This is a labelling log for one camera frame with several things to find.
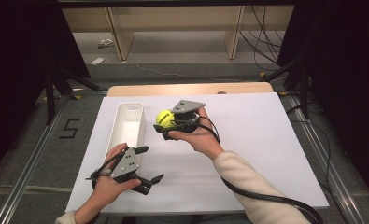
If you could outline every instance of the white tabletop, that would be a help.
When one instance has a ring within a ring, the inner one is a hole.
[[[179,100],[206,103],[221,145],[245,158],[287,197],[313,207],[328,203],[275,93],[184,96],[106,97],[100,107],[90,143],[66,211],[78,209],[92,193],[91,172],[103,163],[117,106],[140,102],[146,131],[140,176],[165,174],[148,195],[124,192],[102,212],[120,215],[231,213],[243,210],[222,183],[211,161],[182,141],[165,141],[152,125],[157,114]]]

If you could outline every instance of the white sleeve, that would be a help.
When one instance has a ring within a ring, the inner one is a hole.
[[[74,212],[70,211],[58,217],[55,221],[55,224],[76,224],[76,220],[74,219]]]
[[[222,178],[245,191],[284,197],[271,183],[258,174],[243,158],[233,152],[222,152],[213,160],[213,165]],[[257,224],[303,224],[309,223],[294,206],[250,199],[234,194],[245,208],[251,222]]]

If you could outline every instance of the person's left hand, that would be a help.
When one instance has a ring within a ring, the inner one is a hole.
[[[128,146],[126,143],[119,144],[108,151],[105,162],[122,152]],[[74,214],[77,223],[87,223],[91,221],[105,206],[113,203],[121,193],[127,189],[132,189],[141,184],[138,179],[131,179],[123,183],[118,183],[110,176],[100,175],[97,179],[96,187],[91,197]]]

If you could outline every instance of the tennis ball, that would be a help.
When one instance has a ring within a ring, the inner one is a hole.
[[[171,128],[176,125],[173,121],[171,121],[173,119],[175,119],[175,115],[172,113],[172,111],[164,110],[158,114],[155,123],[164,128]]]

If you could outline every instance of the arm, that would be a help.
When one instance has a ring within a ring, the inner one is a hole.
[[[200,117],[208,118],[204,108],[200,108],[198,113]],[[212,128],[207,119],[201,119],[201,123]],[[248,162],[233,152],[225,151],[209,131],[198,128],[193,133],[172,131],[169,135],[188,142],[193,149],[208,156],[220,176],[237,188],[261,194],[284,196],[258,174]],[[294,206],[249,199],[237,194],[235,197],[244,206],[248,218],[253,223],[309,223]]]
[[[127,148],[125,144],[119,144],[108,151],[106,161]],[[113,203],[121,193],[140,185],[140,180],[131,179],[124,183],[118,183],[109,176],[100,176],[92,195],[77,211],[64,214],[56,219],[55,224],[81,224],[88,223],[107,205]]]

